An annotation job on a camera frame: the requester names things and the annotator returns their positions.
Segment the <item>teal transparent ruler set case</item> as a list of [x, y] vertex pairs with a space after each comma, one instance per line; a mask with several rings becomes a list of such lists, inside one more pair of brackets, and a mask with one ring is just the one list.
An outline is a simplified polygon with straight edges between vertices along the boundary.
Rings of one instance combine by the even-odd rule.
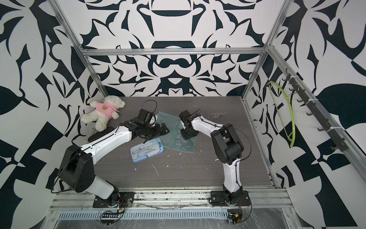
[[190, 138], [185, 140], [181, 134], [181, 129], [183, 129], [181, 120], [173, 115], [159, 112], [157, 114], [157, 124], [165, 124], [169, 133], [159, 137], [163, 147], [182, 151], [186, 153], [194, 153], [195, 152], [195, 145], [197, 137]]

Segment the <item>clear plastic ruler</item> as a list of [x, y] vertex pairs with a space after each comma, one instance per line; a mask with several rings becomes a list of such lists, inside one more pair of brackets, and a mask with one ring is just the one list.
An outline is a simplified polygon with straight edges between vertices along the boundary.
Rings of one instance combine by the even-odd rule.
[[214, 120], [217, 120], [219, 119], [220, 117], [224, 116], [225, 114], [227, 114], [228, 112], [217, 112], [217, 113], [205, 113], [205, 114], [202, 114], [202, 116], [205, 118], [205, 119], [208, 119], [208, 120], [211, 120], [211, 121], [214, 121]]

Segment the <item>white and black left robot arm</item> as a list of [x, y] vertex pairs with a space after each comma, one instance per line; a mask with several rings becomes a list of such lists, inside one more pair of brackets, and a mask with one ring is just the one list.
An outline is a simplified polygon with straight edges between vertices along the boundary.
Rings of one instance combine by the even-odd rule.
[[115, 205], [120, 199], [118, 188], [96, 176], [94, 165], [108, 153], [136, 137], [147, 142], [169, 132], [165, 123], [156, 123], [156, 116], [152, 112], [141, 109], [137, 117], [122, 122], [116, 129], [92, 142], [81, 147], [68, 147], [58, 178], [77, 193], [90, 193], [106, 201], [109, 206]]

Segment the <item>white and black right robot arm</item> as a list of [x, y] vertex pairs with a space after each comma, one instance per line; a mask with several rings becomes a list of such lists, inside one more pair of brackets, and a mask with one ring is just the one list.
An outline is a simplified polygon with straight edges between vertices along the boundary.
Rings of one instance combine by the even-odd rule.
[[217, 124], [205, 119], [200, 114], [191, 114], [187, 110], [181, 112], [179, 118], [183, 125], [181, 134], [185, 140], [193, 138], [199, 133], [211, 138], [215, 154], [223, 163], [224, 194], [228, 201], [238, 198], [243, 190], [239, 165], [244, 145], [233, 125]]

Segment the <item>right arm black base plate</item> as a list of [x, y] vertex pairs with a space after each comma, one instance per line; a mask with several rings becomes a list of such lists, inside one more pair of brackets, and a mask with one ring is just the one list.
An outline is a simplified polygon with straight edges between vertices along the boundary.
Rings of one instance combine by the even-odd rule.
[[213, 206], [248, 207], [251, 205], [251, 199], [245, 190], [238, 190], [233, 194], [230, 194], [228, 191], [211, 191], [210, 195], [208, 201]]

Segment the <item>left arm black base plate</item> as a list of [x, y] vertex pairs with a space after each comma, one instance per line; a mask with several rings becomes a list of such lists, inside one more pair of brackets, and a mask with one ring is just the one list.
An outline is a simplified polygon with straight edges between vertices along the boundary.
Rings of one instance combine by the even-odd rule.
[[114, 192], [109, 198], [102, 199], [98, 196], [95, 197], [93, 208], [125, 208], [129, 207], [134, 202], [135, 192], [133, 191], [123, 191]]

